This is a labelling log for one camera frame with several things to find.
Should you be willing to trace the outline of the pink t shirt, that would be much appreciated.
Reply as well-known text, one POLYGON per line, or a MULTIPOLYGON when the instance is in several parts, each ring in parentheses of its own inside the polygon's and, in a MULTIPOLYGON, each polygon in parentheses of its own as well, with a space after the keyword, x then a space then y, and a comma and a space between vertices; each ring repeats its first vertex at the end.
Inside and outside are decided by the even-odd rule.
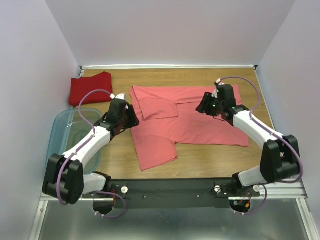
POLYGON ((221 117, 196 111, 212 86, 132 86, 139 125, 132 128, 139 166, 155 168, 178 157, 176 144, 249 146, 248 136, 221 117))

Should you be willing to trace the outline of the aluminium frame rail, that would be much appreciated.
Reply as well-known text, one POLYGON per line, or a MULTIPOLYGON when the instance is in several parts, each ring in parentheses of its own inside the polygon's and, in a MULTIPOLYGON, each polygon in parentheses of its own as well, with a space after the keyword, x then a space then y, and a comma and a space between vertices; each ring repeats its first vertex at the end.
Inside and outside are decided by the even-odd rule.
POLYGON ((106 216, 93 198, 62 206, 40 199, 32 240, 312 240, 301 184, 268 185, 245 206, 232 198, 228 208, 147 208, 106 216))

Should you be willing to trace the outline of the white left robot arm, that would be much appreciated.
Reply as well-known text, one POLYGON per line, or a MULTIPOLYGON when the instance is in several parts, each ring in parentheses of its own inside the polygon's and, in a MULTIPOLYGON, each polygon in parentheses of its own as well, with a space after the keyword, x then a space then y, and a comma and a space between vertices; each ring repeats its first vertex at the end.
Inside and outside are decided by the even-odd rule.
POLYGON ((134 108, 118 94, 111 100, 109 110, 77 145, 63 154, 53 154, 44 175, 42 192, 62 204, 75 204, 82 195, 95 192, 104 198, 111 191, 111 177, 99 172, 84 173, 94 155, 114 137, 139 125, 134 108))

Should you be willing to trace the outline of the folded red t shirt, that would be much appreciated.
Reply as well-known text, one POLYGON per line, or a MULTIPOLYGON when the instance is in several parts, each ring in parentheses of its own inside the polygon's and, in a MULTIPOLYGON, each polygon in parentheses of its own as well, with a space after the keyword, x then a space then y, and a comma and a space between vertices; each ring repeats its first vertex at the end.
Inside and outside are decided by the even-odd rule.
POLYGON ((105 90, 108 93, 94 92, 84 100, 83 105, 110 102, 112 100, 110 94, 113 93, 112 75, 104 71, 91 77, 72 78, 69 104, 72 107, 77 107, 81 100, 94 90, 105 90))

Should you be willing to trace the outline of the clear blue plastic bin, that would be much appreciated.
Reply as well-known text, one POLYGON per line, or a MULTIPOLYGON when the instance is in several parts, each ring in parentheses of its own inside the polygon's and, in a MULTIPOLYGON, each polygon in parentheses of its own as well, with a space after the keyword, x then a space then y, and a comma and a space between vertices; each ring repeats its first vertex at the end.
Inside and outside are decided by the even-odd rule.
MULTIPOLYGON (((95 108, 82 108, 82 115, 92 124, 102 118, 103 114, 95 108)), ((61 112, 54 120, 51 130, 45 169, 47 168, 49 158, 53 154, 62 155, 67 150, 77 145, 92 128, 86 123, 77 108, 68 109, 61 112)), ((84 167, 85 175, 91 174, 97 170, 101 162, 102 151, 98 151, 84 167)))

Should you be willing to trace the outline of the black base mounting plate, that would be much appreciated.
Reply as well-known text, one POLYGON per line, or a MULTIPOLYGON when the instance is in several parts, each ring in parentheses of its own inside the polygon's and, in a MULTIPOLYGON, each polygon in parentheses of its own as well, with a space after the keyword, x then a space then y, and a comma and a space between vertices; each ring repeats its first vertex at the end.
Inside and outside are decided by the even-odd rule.
POLYGON ((92 208, 105 216, 131 209, 229 208, 232 198, 239 198, 245 206, 251 197, 260 193, 253 187, 235 189, 232 179, 173 178, 173 179, 114 179, 108 192, 116 196, 88 193, 92 208))

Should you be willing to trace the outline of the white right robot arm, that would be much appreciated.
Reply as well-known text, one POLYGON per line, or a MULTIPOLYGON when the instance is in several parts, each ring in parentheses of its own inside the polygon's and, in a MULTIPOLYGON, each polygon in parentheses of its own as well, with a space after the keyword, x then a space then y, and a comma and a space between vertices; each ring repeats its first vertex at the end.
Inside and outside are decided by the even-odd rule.
POLYGON ((234 195, 241 196, 254 185, 291 183, 293 177, 301 177, 303 167, 298 140, 293 135, 282 135, 271 129, 246 106, 238 104, 231 85, 217 85, 213 93, 205 92, 196 111, 211 117, 222 117, 231 126, 243 131, 262 150, 258 166, 232 175, 227 189, 234 195))

